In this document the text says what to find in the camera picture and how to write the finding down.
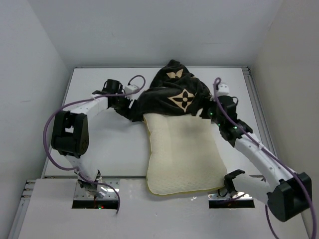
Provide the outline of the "cream contoured pillow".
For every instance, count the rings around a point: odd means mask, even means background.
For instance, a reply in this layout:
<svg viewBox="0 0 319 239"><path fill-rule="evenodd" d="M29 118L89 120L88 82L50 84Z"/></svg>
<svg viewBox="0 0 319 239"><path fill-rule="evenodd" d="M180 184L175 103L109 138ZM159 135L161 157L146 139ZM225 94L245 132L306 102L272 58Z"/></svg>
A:
<svg viewBox="0 0 319 239"><path fill-rule="evenodd" d="M145 114L150 141L147 187L158 196L209 192L224 186L226 166L210 120Z"/></svg>

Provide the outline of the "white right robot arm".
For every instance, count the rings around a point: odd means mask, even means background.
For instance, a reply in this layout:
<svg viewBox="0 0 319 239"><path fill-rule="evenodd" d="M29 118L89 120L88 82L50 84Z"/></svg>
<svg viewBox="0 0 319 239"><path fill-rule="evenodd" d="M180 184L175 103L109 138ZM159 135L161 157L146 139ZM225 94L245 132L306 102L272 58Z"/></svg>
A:
<svg viewBox="0 0 319 239"><path fill-rule="evenodd" d="M312 181L306 173L296 173L279 162L254 134L238 119L234 97L201 98L200 117L216 123L220 135L241 152L259 170L264 180L237 169L224 176L224 186L229 194L243 191L264 203L281 222L309 209L312 202Z"/></svg>

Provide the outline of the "black floral plush pillowcase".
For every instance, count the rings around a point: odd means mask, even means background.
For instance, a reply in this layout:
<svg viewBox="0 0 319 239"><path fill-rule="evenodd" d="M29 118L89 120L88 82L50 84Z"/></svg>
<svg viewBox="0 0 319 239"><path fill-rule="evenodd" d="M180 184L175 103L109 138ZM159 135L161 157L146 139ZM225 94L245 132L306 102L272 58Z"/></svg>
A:
<svg viewBox="0 0 319 239"><path fill-rule="evenodd" d="M135 122L146 114L195 116L202 108L202 98L210 97L209 88L179 61L170 60L162 67L150 87L130 101L120 97L115 111Z"/></svg>

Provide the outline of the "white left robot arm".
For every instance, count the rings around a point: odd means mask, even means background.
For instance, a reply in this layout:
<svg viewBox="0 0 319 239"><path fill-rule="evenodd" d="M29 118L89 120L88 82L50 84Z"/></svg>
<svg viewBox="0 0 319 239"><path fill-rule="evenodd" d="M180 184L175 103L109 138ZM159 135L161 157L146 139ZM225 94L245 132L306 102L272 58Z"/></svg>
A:
<svg viewBox="0 0 319 239"><path fill-rule="evenodd" d="M126 114L132 95L140 90L131 83L123 86L117 80L108 79L88 100L77 103L72 110L60 110L54 117L51 146L70 162L80 187L94 198L104 198L109 187L103 184L93 160L84 158L89 147L89 121L109 108Z"/></svg>

